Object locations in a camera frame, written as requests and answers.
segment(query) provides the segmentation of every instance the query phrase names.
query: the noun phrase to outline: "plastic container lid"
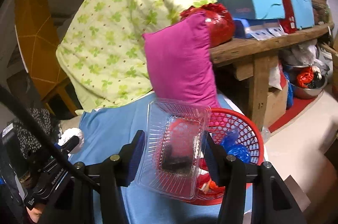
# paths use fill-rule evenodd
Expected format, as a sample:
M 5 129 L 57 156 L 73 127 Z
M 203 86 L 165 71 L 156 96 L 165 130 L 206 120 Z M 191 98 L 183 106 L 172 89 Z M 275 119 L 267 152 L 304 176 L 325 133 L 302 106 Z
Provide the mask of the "plastic container lid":
M 164 99 L 150 102 L 147 142 L 136 183 L 175 199 L 194 200 L 210 114 L 208 106 Z

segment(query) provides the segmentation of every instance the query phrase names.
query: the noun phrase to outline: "blue box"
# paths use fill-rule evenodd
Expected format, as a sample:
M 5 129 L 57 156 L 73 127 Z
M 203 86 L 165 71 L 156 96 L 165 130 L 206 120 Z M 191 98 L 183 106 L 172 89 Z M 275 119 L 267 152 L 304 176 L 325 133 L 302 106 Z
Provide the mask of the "blue box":
M 282 0 L 218 0 L 233 18 L 284 19 Z
M 296 28 L 301 30 L 315 25 L 311 0 L 291 0 Z
M 234 37 L 249 39 L 252 38 L 251 31 L 265 30 L 269 27 L 278 27 L 279 22 L 276 19 L 271 20 L 253 20 L 234 18 L 235 32 Z

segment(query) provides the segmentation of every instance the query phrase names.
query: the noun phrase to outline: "stainless steel bowl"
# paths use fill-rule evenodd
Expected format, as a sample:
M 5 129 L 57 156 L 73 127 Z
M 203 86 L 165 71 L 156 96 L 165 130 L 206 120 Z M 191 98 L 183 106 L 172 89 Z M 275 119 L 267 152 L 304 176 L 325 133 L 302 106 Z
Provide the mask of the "stainless steel bowl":
M 320 88 L 317 88 L 317 89 L 305 89 L 305 88 L 301 88 L 301 87 L 298 87 L 298 86 L 290 83 L 292 85 L 293 95 L 295 97 L 300 98 L 300 99 L 312 99 L 312 98 L 315 98 L 326 87 L 326 85 L 327 85 L 327 77 L 323 76 L 322 77 L 322 81 L 323 81 L 323 86 L 320 87 Z
M 287 73 L 299 73 L 302 69 L 308 67 L 309 65 L 304 66 L 293 66 L 293 65 L 287 65 L 283 63 L 283 71 Z

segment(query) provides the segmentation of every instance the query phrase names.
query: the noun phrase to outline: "chair backrest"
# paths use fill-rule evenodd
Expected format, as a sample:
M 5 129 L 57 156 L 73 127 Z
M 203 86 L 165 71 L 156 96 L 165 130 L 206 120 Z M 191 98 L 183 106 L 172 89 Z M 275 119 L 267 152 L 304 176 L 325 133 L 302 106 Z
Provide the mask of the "chair backrest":
M 41 100 L 51 110 L 48 101 L 59 94 L 75 115 L 77 107 L 65 90 L 70 81 L 55 55 L 60 41 L 48 0 L 15 0 L 15 24 L 23 60 Z

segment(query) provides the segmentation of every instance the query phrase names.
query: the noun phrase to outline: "blue tablecloth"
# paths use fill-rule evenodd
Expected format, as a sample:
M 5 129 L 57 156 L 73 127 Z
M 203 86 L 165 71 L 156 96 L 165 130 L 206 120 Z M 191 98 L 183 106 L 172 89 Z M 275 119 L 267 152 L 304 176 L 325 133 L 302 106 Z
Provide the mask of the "blue tablecloth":
M 100 163 L 124 144 L 130 143 L 137 130 L 146 131 L 148 104 L 155 94 L 148 95 L 120 108 L 104 108 L 82 115 L 79 128 L 84 133 L 84 146 L 70 161 L 86 165 Z M 221 94 L 223 108 L 231 109 Z M 174 200 L 136 186 L 121 188 L 126 213 L 131 224 L 209 224 L 215 223 L 220 205 L 196 206 Z M 94 192 L 95 223 L 101 224 L 100 198 Z M 246 191 L 245 212 L 251 209 L 252 187 Z

